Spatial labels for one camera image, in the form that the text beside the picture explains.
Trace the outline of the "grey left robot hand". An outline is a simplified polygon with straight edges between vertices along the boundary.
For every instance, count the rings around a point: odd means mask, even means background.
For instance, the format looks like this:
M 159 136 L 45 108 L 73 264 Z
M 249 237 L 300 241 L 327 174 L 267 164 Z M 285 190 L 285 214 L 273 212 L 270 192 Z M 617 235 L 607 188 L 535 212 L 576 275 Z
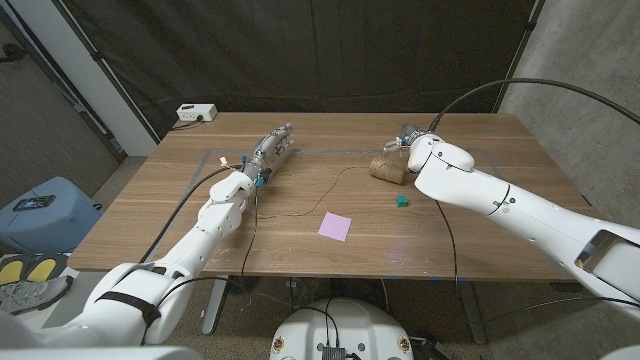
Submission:
M 286 123 L 263 137 L 254 147 L 242 173 L 251 180 L 261 177 L 293 144 L 292 132 L 292 125 Z

